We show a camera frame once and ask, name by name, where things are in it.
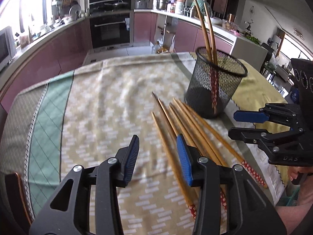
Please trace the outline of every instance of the microwave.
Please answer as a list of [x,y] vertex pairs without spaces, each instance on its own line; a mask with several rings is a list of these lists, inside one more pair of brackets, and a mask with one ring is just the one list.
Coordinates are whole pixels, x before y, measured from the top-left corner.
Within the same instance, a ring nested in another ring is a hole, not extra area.
[[12,60],[16,54],[12,28],[7,26],[0,31],[0,71]]

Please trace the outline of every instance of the yellow fabric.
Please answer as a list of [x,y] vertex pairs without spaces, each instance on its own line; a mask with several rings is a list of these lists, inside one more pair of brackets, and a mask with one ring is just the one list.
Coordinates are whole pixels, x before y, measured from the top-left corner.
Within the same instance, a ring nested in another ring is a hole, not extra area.
[[[240,110],[258,111],[266,103],[287,103],[280,93],[250,64],[240,60],[248,70],[248,76],[243,78],[232,99]],[[257,129],[267,129],[271,133],[289,131],[289,127],[265,122],[255,124]],[[277,166],[284,184],[288,182],[287,167]]]

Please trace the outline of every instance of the silver rivet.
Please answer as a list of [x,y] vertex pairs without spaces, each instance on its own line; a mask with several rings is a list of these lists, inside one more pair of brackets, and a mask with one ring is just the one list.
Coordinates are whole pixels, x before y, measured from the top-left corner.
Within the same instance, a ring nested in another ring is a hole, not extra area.
[[109,164],[115,164],[117,162],[117,159],[115,157],[112,157],[108,160]]
[[75,172],[79,172],[81,171],[82,167],[80,165],[76,165],[74,168],[73,168],[73,171]]
[[199,162],[202,163],[202,164],[206,164],[208,161],[209,161],[209,159],[204,157],[204,156],[201,156],[199,158]]
[[234,169],[235,169],[235,171],[242,171],[243,170],[242,166],[239,164],[236,164]]

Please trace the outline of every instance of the oven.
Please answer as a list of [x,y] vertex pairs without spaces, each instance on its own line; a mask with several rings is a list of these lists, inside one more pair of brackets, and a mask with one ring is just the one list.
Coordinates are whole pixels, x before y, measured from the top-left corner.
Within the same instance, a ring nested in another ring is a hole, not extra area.
[[128,46],[130,39],[130,13],[108,14],[90,18],[93,49],[110,46]]

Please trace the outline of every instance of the oven handle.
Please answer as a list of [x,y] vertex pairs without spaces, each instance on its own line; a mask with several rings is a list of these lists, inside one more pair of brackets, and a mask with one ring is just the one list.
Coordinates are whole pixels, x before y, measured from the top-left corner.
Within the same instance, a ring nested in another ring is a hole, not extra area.
[[94,27],[99,27],[99,26],[108,26],[108,25],[115,25],[115,24],[122,24],[122,23],[126,23],[126,21],[119,21],[119,22],[113,22],[113,23],[105,23],[105,24],[101,24],[101,25],[94,25]]

